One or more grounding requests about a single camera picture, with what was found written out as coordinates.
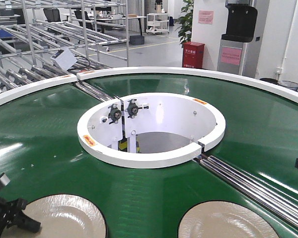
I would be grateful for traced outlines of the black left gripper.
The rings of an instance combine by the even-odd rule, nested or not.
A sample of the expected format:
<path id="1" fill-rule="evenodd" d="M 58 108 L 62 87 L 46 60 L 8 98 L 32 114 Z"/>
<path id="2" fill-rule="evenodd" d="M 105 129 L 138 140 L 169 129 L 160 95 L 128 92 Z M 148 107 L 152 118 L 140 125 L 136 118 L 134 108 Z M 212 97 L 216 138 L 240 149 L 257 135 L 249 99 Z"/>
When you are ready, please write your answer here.
<path id="1" fill-rule="evenodd" d="M 8 185 L 10 179 L 5 173 L 0 174 L 0 190 Z M 7 201 L 0 198 L 0 236 L 7 226 L 17 225 L 18 228 L 37 233 L 40 231 L 41 223 L 28 217 L 25 214 L 19 214 L 26 208 L 27 201 L 18 198 L 13 201 Z"/>

